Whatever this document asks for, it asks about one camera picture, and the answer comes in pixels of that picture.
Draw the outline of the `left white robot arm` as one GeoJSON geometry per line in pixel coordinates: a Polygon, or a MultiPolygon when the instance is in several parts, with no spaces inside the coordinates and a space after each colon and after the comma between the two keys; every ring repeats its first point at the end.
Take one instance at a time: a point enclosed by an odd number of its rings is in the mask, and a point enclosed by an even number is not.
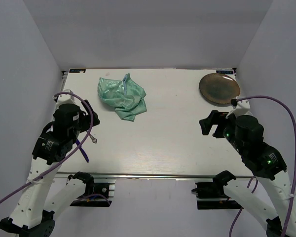
{"type": "Polygon", "coordinates": [[[94,193],[93,177],[84,172],[69,176],[69,183],[50,201],[50,187],[64,161],[81,147],[79,134],[100,124],[98,115],[87,100],[82,110],[74,100],[58,100],[53,121],[38,137],[32,152],[27,182],[20,189],[21,197],[12,213],[0,221],[0,229],[19,237],[48,237],[56,218],[75,200],[94,193]]]}

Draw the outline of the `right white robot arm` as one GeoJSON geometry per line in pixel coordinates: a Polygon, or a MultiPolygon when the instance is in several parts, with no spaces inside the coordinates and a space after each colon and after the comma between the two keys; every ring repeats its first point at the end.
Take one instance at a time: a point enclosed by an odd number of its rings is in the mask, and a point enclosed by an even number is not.
{"type": "Polygon", "coordinates": [[[232,145],[273,205],[256,197],[227,170],[214,176],[210,183],[196,183],[192,192],[199,199],[234,200],[260,223],[268,237],[296,237],[296,197],[291,194],[293,185],[287,166],[279,151],[264,142],[264,128],[258,120],[251,115],[237,117],[213,110],[199,124],[203,135],[208,135],[213,125],[217,126],[213,137],[224,138],[232,145]]]}

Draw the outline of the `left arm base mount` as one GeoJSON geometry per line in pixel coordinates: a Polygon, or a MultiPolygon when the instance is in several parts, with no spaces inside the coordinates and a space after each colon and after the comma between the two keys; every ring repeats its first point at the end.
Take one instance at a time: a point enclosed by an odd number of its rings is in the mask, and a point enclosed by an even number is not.
{"type": "Polygon", "coordinates": [[[73,207],[110,207],[115,190],[112,179],[94,179],[93,185],[82,196],[74,200],[73,207]]]}

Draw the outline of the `green satin cloth napkin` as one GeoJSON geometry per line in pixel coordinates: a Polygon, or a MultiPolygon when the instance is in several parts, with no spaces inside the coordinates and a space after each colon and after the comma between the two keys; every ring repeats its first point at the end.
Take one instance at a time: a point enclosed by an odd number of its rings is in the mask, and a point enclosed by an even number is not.
{"type": "Polygon", "coordinates": [[[127,73],[123,80],[99,78],[100,100],[114,108],[121,120],[134,121],[135,117],[147,111],[145,90],[127,73]]]}

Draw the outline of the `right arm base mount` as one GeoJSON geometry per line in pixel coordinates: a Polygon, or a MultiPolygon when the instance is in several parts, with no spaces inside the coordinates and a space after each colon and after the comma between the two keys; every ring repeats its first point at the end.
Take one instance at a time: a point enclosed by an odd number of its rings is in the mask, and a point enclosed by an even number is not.
{"type": "Polygon", "coordinates": [[[198,210],[236,210],[241,208],[241,205],[225,195],[214,182],[195,183],[195,188],[191,192],[196,195],[198,210]]]}

